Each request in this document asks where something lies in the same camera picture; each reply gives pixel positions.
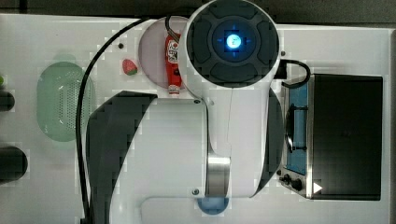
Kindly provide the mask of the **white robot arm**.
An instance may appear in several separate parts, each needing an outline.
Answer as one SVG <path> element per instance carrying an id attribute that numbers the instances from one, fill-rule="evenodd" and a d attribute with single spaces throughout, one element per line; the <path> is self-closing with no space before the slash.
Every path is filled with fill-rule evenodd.
<path id="1" fill-rule="evenodd" d="M 255 196 L 280 164 L 279 64 L 278 31 L 260 7 L 199 7 L 178 41 L 180 98 L 122 91 L 92 113 L 87 224 L 143 224 L 154 198 Z"/>

